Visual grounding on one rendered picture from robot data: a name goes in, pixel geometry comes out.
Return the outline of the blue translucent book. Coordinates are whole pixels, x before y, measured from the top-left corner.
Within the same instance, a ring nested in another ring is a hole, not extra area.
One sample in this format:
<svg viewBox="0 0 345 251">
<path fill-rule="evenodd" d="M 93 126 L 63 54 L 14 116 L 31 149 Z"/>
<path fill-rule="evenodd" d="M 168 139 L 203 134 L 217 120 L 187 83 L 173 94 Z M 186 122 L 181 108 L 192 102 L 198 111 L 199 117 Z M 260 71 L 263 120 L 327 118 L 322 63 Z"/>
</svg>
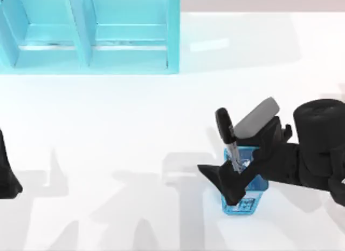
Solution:
<svg viewBox="0 0 345 251">
<path fill-rule="evenodd" d="M 253 160 L 252 153 L 257 147 L 239 146 L 241 164 L 246 168 Z M 235 206 L 226 204 L 226 200 L 221 196 L 222 211 L 226 215 L 252 215 L 258 206 L 263 193 L 268 189 L 269 183 L 260 175 L 257 175 L 245 188 L 246 194 Z"/>
</svg>

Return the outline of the pale grey rounded box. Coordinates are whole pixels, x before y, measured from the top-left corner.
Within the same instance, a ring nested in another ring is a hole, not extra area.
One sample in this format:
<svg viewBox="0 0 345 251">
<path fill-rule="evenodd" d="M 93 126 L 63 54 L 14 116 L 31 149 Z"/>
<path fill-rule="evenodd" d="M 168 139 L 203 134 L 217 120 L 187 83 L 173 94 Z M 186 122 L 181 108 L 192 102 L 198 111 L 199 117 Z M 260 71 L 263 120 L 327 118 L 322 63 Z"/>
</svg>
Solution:
<svg viewBox="0 0 345 251">
<path fill-rule="evenodd" d="M 273 97 L 268 97 L 250 111 L 235 127 L 234 134 L 239 139 L 254 137 L 280 111 Z"/>
</svg>

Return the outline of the light blue rack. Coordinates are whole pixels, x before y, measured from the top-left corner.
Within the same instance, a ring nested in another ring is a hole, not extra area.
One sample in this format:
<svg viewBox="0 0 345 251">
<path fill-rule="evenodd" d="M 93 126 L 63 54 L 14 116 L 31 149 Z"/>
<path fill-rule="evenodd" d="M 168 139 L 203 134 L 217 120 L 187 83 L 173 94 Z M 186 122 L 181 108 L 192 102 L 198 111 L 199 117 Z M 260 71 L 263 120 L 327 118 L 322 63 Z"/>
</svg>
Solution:
<svg viewBox="0 0 345 251">
<path fill-rule="evenodd" d="M 0 0 L 0 74 L 171 74 L 181 0 Z"/>
</svg>

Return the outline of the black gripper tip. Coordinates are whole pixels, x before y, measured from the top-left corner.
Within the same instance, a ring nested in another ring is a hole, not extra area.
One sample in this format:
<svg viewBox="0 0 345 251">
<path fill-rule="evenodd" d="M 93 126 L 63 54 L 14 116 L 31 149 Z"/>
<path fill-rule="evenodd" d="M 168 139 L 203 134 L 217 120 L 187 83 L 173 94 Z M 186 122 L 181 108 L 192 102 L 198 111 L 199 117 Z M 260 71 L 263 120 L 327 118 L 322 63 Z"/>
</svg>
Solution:
<svg viewBox="0 0 345 251">
<path fill-rule="evenodd" d="M 10 166 L 3 133 L 0 130 L 0 200 L 14 199 L 22 191 L 23 187 Z"/>
</svg>

